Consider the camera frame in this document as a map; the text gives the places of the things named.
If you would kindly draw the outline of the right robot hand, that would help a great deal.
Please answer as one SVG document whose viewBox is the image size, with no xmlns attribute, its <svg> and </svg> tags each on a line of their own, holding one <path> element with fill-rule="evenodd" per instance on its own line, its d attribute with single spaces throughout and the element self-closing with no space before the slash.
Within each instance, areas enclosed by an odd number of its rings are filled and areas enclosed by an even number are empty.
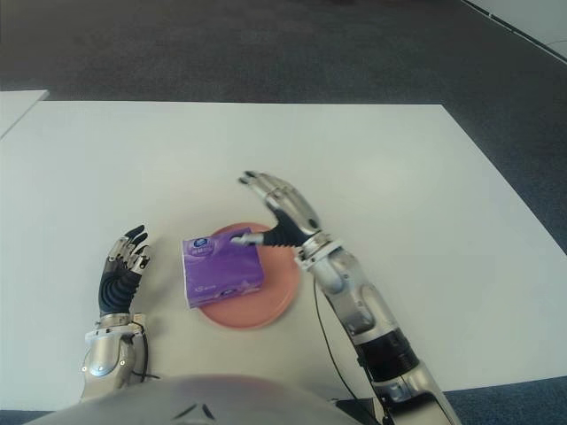
<svg viewBox="0 0 567 425">
<path fill-rule="evenodd" d="M 276 218 L 276 225 L 260 233 L 236 234 L 232 243 L 300 247 L 321 231 L 315 210 L 289 182 L 254 171 L 245 171 L 238 181 L 262 200 Z"/>
</svg>

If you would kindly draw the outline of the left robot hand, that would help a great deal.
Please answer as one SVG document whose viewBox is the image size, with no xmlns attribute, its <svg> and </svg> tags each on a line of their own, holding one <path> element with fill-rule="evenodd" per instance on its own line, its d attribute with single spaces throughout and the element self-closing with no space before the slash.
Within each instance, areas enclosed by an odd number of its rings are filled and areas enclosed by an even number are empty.
<svg viewBox="0 0 567 425">
<path fill-rule="evenodd" d="M 129 313 L 142 275 L 151 261 L 150 246 L 144 244 L 145 226 L 130 229 L 109 251 L 98 288 L 98 309 L 107 314 Z"/>
</svg>

